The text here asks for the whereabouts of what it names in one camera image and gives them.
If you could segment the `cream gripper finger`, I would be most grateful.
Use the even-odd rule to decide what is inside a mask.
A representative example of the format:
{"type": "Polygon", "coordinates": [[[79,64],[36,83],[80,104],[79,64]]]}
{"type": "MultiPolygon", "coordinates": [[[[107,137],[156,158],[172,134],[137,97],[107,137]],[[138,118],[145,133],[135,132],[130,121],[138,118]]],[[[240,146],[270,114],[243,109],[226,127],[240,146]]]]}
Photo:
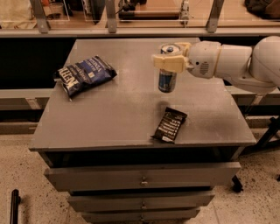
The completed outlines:
{"type": "Polygon", "coordinates": [[[188,52],[192,46],[190,42],[177,42],[177,45],[180,47],[180,50],[184,56],[188,55],[188,52]]]}
{"type": "Polygon", "coordinates": [[[166,56],[163,54],[152,56],[153,66],[167,72],[183,73],[186,69],[193,69],[193,65],[183,55],[166,56]]]}

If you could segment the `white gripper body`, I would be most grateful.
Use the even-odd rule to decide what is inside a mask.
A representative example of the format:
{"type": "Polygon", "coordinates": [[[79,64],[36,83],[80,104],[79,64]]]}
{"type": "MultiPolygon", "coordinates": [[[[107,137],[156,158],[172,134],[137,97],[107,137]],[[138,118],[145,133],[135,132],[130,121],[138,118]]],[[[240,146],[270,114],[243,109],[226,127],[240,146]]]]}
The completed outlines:
{"type": "Polygon", "coordinates": [[[191,45],[187,54],[189,59],[187,71],[194,77],[213,78],[220,51],[219,42],[201,41],[191,45]]]}

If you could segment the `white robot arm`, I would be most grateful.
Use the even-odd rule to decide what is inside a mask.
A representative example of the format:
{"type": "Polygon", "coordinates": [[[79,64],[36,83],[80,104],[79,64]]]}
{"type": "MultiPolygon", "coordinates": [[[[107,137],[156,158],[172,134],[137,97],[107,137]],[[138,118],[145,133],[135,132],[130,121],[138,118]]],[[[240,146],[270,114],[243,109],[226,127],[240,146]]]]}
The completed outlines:
{"type": "Polygon", "coordinates": [[[167,72],[219,78],[257,94],[280,87],[280,37],[269,36],[254,46],[223,45],[214,41],[177,42],[175,50],[151,56],[153,66],[167,72]]]}

